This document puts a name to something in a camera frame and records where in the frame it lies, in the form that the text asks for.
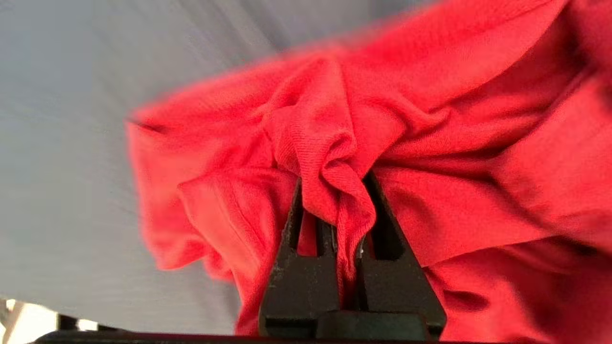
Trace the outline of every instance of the red t-shirt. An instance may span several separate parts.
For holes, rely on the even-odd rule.
[[[450,0],[143,108],[129,145],[158,267],[235,282],[236,332],[256,334],[297,177],[338,227],[343,288],[372,169],[442,339],[612,342],[611,17],[611,1]]]

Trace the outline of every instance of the gray background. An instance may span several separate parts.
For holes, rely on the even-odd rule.
[[[124,118],[410,0],[0,0],[0,296],[133,331],[229,334],[233,286],[156,271]]]

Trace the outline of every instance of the gray surface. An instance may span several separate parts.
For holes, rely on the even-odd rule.
[[[134,331],[231,333],[235,289],[156,271],[123,119],[409,0],[0,0],[0,294]]]

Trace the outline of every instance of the red cloth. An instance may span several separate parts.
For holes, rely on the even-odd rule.
[[[293,52],[128,124],[160,269],[203,260],[259,303],[296,178],[348,288],[374,169],[448,314],[446,340],[612,342],[612,5],[451,0]]]

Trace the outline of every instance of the gray fabric backdrop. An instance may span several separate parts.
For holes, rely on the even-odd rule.
[[[133,331],[229,334],[240,302],[141,243],[123,119],[410,0],[0,0],[0,296]]]

